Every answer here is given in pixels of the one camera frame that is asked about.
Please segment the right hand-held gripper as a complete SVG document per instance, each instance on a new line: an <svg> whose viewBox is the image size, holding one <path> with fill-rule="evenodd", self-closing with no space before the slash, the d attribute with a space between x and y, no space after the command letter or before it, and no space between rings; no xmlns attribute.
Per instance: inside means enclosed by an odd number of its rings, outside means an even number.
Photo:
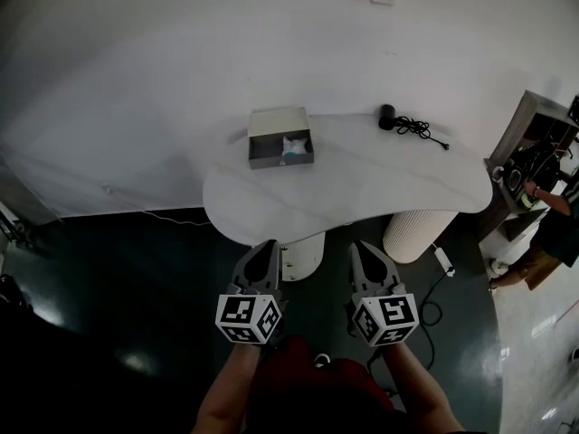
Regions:
<svg viewBox="0 0 579 434"><path fill-rule="evenodd" d="M417 306L394 262L365 241L352 242L348 258L347 332L369 347L402 343L417 327Z"/></svg>

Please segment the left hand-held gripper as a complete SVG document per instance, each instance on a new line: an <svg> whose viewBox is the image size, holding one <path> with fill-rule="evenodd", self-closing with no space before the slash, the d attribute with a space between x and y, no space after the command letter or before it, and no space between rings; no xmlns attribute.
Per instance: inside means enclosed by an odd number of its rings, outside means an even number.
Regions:
<svg viewBox="0 0 579 434"><path fill-rule="evenodd" d="M264 346L280 339L286 301L281 300L281 249L264 241L240 258L233 280L218 298L215 325L234 344Z"/></svg>

